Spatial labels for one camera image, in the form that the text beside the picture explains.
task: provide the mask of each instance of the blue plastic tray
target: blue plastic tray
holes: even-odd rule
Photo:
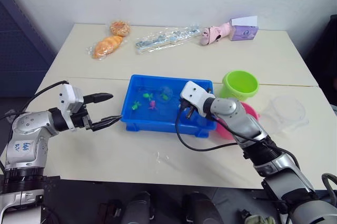
[[[122,109],[121,121],[126,123],[126,130],[174,133],[180,93],[187,81],[193,81],[205,90],[211,89],[213,93],[213,84],[208,80],[132,75]],[[152,94],[150,99],[155,101],[156,109],[149,109],[150,100],[143,96],[145,93]],[[133,110],[135,102],[141,105]],[[214,121],[201,117],[197,112],[188,120],[186,113],[187,111],[183,112],[180,118],[180,133],[207,138],[209,131],[215,129]]]

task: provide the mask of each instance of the green cup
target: green cup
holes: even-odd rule
[[[231,71],[222,80],[221,98],[237,98],[245,101],[254,96],[259,89],[259,82],[246,71]]]

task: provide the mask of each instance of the table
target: table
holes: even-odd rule
[[[75,24],[48,74],[129,80],[132,74],[208,79],[221,83],[226,72],[246,70],[261,84],[317,86],[286,31],[259,30],[252,41],[221,39],[208,46],[193,40],[152,53],[136,54],[135,41],[163,27],[132,26],[127,42],[102,61],[87,48],[108,35],[105,25]]]
[[[40,89],[63,80],[48,75]],[[95,122],[109,115],[120,114],[128,80],[86,79],[69,77],[70,83],[83,94],[110,92],[114,98],[88,105]],[[217,94],[221,84],[214,84]],[[309,123],[294,130],[272,134],[282,148],[293,152],[303,173],[316,189],[324,189],[321,174],[337,173],[336,116],[318,87],[261,85],[259,92],[247,103],[263,111],[274,97],[287,94],[299,100],[306,109]],[[54,88],[28,108],[47,110],[58,106],[58,88]],[[199,148],[228,142],[211,132],[208,139],[190,135],[182,137]],[[185,184],[193,186],[261,188],[262,178],[242,150],[231,146],[217,151],[199,153],[181,145],[174,133],[128,132],[125,124],[117,124],[97,132],[79,129],[62,132],[49,141],[48,161],[44,174],[61,175],[63,179]]]

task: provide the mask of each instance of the croissant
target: croissant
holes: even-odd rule
[[[120,46],[122,40],[123,38],[120,36],[110,36],[98,42],[93,53],[93,58],[101,59],[107,54],[112,53]]]
[[[112,22],[110,25],[110,32],[113,35],[125,37],[130,32],[130,25],[124,21]]]

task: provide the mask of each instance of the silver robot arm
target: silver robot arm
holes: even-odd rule
[[[121,116],[110,116],[92,123],[88,103],[112,98],[108,93],[82,96],[69,84],[60,91],[61,110],[28,112],[13,123],[13,137],[7,145],[3,190],[0,194],[0,223],[41,223],[43,170],[46,166],[48,140],[61,131],[85,127],[97,131],[117,122]]]
[[[215,98],[191,81],[186,83],[181,98],[192,111],[222,120],[232,131],[253,139],[233,135],[244,157],[251,159],[255,170],[264,177],[262,186],[278,211],[288,213],[293,224],[337,223],[337,208],[318,199],[309,180],[256,119],[246,113],[239,100]]]

